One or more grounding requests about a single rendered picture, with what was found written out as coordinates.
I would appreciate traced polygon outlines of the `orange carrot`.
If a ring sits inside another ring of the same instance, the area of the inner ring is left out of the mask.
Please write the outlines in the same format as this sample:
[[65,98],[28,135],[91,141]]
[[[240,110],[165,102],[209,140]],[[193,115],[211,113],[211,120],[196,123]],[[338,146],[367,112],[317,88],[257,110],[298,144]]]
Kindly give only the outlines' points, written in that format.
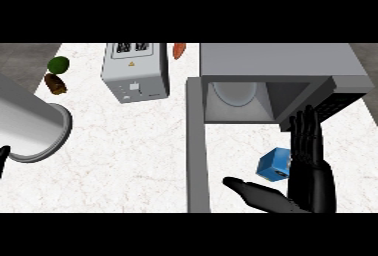
[[175,43],[173,46],[173,57],[174,59],[178,59],[183,55],[183,52],[186,50],[186,44],[184,43]]

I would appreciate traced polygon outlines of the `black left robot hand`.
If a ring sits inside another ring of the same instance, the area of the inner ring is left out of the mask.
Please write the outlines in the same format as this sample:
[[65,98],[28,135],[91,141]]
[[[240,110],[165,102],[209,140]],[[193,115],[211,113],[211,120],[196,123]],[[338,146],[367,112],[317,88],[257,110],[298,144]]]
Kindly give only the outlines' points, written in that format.
[[9,154],[10,154],[10,146],[4,145],[0,148],[0,179],[1,179],[1,175],[3,175],[4,163],[6,163],[6,159],[9,157]]

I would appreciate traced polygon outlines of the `grey microwave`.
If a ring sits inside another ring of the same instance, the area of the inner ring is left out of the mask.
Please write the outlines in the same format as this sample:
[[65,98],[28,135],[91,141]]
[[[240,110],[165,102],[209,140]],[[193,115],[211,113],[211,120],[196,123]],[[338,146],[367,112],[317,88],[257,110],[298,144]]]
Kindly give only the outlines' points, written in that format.
[[208,124],[276,124],[313,107],[326,120],[373,89],[345,43],[202,43]]

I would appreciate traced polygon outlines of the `silver toaster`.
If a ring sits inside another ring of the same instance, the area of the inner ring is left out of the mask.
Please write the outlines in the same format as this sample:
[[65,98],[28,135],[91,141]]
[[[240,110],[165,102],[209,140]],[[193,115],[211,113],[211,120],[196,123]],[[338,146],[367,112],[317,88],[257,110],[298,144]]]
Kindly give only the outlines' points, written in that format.
[[100,77],[121,104],[167,98],[167,44],[108,43]]

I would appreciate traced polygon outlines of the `brown bread roll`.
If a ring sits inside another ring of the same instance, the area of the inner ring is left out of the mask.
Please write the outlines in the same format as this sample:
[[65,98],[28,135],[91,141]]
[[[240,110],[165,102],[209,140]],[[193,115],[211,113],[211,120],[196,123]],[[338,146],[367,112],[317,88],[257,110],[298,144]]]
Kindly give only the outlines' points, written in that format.
[[50,92],[54,95],[59,95],[68,91],[63,81],[54,74],[48,73],[44,76],[44,82],[46,82]]

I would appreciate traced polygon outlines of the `grey microwave door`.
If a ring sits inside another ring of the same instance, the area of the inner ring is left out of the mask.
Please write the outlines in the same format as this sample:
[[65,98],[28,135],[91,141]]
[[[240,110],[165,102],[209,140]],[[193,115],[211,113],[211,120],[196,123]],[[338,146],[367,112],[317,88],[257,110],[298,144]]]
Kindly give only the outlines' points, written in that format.
[[201,78],[186,82],[186,181],[187,212],[209,213],[205,124]]

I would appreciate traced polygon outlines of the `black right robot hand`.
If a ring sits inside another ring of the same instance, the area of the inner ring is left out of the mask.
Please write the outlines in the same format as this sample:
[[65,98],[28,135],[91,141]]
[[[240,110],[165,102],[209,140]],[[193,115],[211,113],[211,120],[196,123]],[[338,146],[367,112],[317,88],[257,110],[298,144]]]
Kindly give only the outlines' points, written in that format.
[[322,127],[310,105],[289,117],[289,123],[292,161],[286,194],[235,177],[224,177],[223,184],[249,207],[267,213],[335,213],[332,168],[323,159]]

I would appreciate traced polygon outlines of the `blue milk carton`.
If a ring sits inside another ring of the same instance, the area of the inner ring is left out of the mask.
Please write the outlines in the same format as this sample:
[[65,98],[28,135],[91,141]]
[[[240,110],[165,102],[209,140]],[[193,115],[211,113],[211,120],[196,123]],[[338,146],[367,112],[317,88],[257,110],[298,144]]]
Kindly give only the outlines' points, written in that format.
[[276,147],[258,161],[257,175],[270,182],[289,178],[291,151]]

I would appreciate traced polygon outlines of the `green lime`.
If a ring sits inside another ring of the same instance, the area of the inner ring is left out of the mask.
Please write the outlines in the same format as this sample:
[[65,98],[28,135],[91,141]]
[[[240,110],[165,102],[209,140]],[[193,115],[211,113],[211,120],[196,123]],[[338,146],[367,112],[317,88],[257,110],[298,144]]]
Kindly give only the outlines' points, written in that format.
[[63,56],[54,57],[47,63],[47,69],[53,74],[63,74],[69,68],[69,59]]

